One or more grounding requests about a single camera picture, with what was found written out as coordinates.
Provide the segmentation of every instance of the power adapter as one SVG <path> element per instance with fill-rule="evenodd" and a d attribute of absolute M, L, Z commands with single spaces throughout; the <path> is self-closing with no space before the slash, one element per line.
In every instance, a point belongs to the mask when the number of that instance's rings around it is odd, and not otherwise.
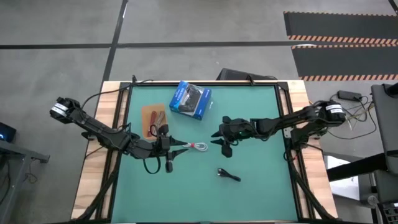
<path fill-rule="evenodd" d="M 339 90 L 337 92 L 337 98 L 342 99 L 342 100 L 351 100 L 355 102 L 360 102 L 362 98 L 362 94 L 360 93 L 354 93 L 350 91 L 343 91 Z"/>

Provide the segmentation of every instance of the striped floor mat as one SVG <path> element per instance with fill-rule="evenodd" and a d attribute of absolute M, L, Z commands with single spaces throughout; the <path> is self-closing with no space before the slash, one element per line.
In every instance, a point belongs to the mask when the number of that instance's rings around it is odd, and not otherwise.
<path fill-rule="evenodd" d="M 398 44 L 398 16 L 284 12 L 291 40 L 354 44 Z"/>
<path fill-rule="evenodd" d="M 293 46 L 298 76 L 305 81 L 398 80 L 398 45 Z"/>

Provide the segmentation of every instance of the gray floor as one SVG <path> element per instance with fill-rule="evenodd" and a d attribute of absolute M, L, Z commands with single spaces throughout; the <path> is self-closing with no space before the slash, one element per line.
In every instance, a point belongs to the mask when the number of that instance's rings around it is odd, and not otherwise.
<path fill-rule="evenodd" d="M 5 0 L 0 2 L 1 44 L 110 43 L 121 0 Z M 287 40 L 283 11 L 394 14 L 387 0 L 131 0 L 119 42 Z M 108 49 L 0 50 L 0 120 L 18 129 L 17 144 L 51 155 L 33 164 L 39 181 L 25 184 L 12 223 L 69 219 L 86 141 L 74 125 L 49 116 L 58 96 L 83 101 L 101 85 Z M 213 80 L 221 68 L 297 79 L 289 47 L 119 49 L 110 80 Z M 373 83 L 306 83 L 313 101 L 337 90 L 370 92 Z M 86 107 L 93 114 L 96 100 Z M 372 123 L 332 129 L 340 136 L 370 131 Z M 352 141 L 322 139 L 326 151 L 355 156 L 381 152 L 378 133 Z M 336 198 L 344 220 L 370 222 L 367 208 Z"/>

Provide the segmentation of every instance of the green mat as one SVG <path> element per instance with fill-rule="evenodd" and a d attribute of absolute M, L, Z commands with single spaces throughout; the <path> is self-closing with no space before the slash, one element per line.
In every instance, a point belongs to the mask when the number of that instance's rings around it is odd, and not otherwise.
<path fill-rule="evenodd" d="M 174 171 L 165 172 L 164 157 L 158 174 L 148 174 L 142 161 L 123 156 L 114 202 L 113 223 L 122 222 L 231 222 L 297 221 L 282 132 L 267 142 L 248 139 L 233 147 L 233 157 L 210 143 L 224 115 L 233 118 L 279 116 L 273 86 L 212 86 L 212 102 L 202 121 L 171 112 L 176 86 L 140 86 L 132 89 L 128 122 L 141 134 L 141 108 L 164 103 L 175 139 L 205 142 L 206 152 L 191 149 L 176 157 Z M 147 159 L 156 170 L 156 159 Z M 217 176 L 222 167 L 241 182 Z"/>

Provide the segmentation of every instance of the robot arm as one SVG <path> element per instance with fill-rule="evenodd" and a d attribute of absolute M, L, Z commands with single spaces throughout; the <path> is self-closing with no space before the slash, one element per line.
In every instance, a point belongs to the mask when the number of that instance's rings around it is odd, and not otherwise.
<path fill-rule="evenodd" d="M 300 111 L 275 119 L 252 118 L 250 121 L 246 121 L 242 118 L 231 119 L 224 116 L 219 130 L 211 137 L 223 137 L 212 141 L 212 143 L 220 144 L 222 154 L 231 157 L 230 146 L 238 145 L 239 141 L 243 139 L 257 138 L 266 141 L 281 129 L 308 122 L 304 127 L 295 128 L 290 132 L 293 147 L 298 148 L 303 142 L 308 141 L 309 136 L 314 134 L 322 136 L 326 133 L 326 128 L 339 126 L 345 120 L 345 114 L 339 103 L 333 100 L 319 101 Z"/>
<path fill-rule="evenodd" d="M 129 131 L 115 130 L 99 122 L 95 118 L 84 112 L 78 101 L 70 98 L 58 97 L 57 103 L 51 108 L 52 118 L 63 124 L 75 123 L 86 130 L 81 135 L 88 138 L 89 135 L 97 137 L 98 142 L 109 150 L 117 150 L 125 155 L 130 155 L 136 159 L 147 159 L 149 157 L 166 157 L 166 171 L 172 172 L 172 160 L 181 151 L 170 152 L 171 146 L 181 146 L 186 142 L 175 140 L 172 136 L 167 136 L 169 127 L 163 125 L 157 132 L 155 142 L 147 142 Z"/>

